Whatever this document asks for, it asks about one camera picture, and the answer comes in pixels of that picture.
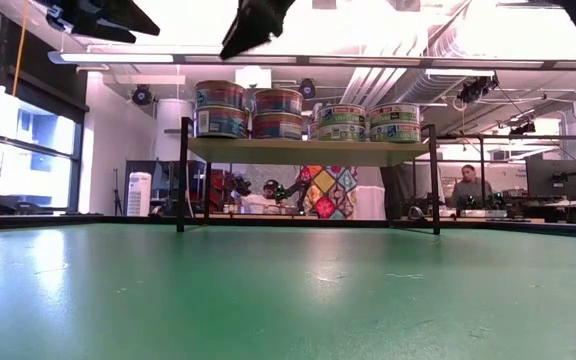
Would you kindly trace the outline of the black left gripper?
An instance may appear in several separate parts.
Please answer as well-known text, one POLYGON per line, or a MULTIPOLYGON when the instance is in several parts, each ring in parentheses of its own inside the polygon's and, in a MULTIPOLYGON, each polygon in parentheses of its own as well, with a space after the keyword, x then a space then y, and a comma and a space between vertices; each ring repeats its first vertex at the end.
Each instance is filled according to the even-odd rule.
POLYGON ((108 41, 134 43, 130 32, 158 36, 160 28, 133 0, 42 0, 53 28, 108 41), (99 24, 100 19, 107 23, 99 24))

